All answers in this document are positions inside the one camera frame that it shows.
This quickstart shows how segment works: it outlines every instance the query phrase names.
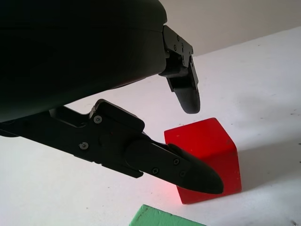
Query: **screw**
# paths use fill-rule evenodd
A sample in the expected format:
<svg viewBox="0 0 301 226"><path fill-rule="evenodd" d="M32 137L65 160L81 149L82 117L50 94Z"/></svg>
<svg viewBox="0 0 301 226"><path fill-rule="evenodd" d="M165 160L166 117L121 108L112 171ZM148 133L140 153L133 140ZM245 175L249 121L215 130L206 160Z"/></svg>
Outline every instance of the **screw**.
<svg viewBox="0 0 301 226"><path fill-rule="evenodd" d="M180 163L180 160L179 159L174 159L174 165L178 165Z"/></svg>
<svg viewBox="0 0 301 226"><path fill-rule="evenodd" d="M152 169L152 173L155 175L155 174L158 174L159 173L159 169L158 168L153 168Z"/></svg>
<svg viewBox="0 0 301 226"><path fill-rule="evenodd" d="M79 148L80 148L81 150L87 150L88 147L89 147L89 145L88 145L87 142L83 142L83 143L81 143L81 144L79 145Z"/></svg>
<svg viewBox="0 0 301 226"><path fill-rule="evenodd" d="M102 117L99 116L99 115L95 116L94 119L93 119L93 121L94 121L96 124L101 123L102 120L103 120Z"/></svg>
<svg viewBox="0 0 301 226"><path fill-rule="evenodd" d="M180 177L183 178L185 175L186 175L186 172L184 170L180 172Z"/></svg>

